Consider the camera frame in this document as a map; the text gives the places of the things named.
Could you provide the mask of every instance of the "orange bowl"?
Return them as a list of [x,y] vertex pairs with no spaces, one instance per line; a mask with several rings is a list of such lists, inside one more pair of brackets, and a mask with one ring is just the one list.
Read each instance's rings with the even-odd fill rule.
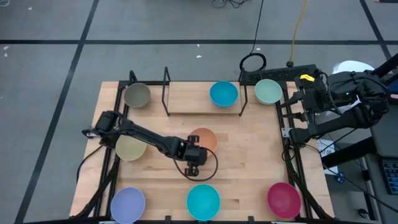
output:
[[199,142],[195,143],[198,146],[208,148],[212,152],[216,152],[218,139],[216,134],[208,128],[196,128],[190,135],[199,136]]

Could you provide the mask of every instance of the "blue bowl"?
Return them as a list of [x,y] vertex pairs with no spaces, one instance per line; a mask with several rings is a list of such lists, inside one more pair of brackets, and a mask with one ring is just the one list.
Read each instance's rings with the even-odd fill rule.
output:
[[220,207],[220,195],[218,194],[217,190],[211,185],[196,185],[188,193],[188,212],[196,220],[211,220],[217,215]]
[[227,107],[233,105],[238,99],[238,89],[227,81],[216,82],[210,88],[210,98],[218,106]]

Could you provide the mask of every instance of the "concrete floor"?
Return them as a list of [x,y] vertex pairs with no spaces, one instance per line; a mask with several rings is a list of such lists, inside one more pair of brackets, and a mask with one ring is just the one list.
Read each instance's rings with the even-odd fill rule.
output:
[[[229,4],[215,9],[211,0],[97,3],[98,0],[11,0],[8,6],[0,7],[0,127],[6,130],[0,136],[3,223],[14,223],[18,211],[20,222],[68,217],[76,169],[86,144],[80,131],[91,124],[101,82],[125,80],[130,69],[140,80],[160,80],[165,66],[173,80],[236,80],[239,61],[250,52],[250,42],[202,43],[252,40],[261,5],[260,0],[250,0],[239,9]],[[286,40],[277,44],[263,41],[265,44],[256,46],[260,49],[256,52],[267,57],[267,68],[284,67],[288,61],[289,42],[302,4],[303,0],[264,1],[257,39]],[[377,4],[372,0],[366,0],[366,4],[386,42],[377,39],[360,1],[309,0],[297,39],[324,41],[298,42],[295,65],[314,63],[330,73],[334,64],[344,60],[380,65],[388,55],[383,52],[383,45],[387,45],[390,54],[397,53],[398,4]],[[93,20],[87,23],[89,30],[84,34],[90,10],[94,12]],[[84,40],[196,41],[83,45]],[[252,60],[245,67],[257,68],[259,62]],[[345,141],[355,142],[364,135]],[[41,172],[33,173],[41,151],[44,166]],[[27,194],[24,200],[31,201],[26,204],[25,213],[20,206],[25,193],[29,193],[32,174],[32,195]],[[39,177],[37,185],[34,177]],[[341,212],[345,207],[339,206],[345,204],[339,199],[344,198],[341,194],[336,194],[335,199],[332,194],[336,214],[345,213]]]

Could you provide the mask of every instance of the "yellow clip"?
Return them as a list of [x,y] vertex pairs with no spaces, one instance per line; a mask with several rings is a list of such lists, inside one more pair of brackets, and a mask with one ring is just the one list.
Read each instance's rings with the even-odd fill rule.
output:
[[300,79],[306,79],[306,80],[308,80],[310,82],[314,82],[315,81],[315,78],[310,76],[310,75],[308,75],[308,74],[301,75]]

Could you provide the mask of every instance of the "turquoise bowl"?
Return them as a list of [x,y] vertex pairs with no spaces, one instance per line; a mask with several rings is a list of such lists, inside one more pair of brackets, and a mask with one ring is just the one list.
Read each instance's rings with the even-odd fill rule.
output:
[[211,220],[217,215],[220,207],[220,195],[218,194],[217,190],[211,185],[196,185],[188,193],[188,212],[196,220]]
[[210,98],[212,102],[220,107],[229,107],[238,99],[238,89],[227,81],[214,83],[210,88]]
[[264,105],[271,105],[282,97],[282,88],[274,80],[261,80],[254,87],[257,100]]

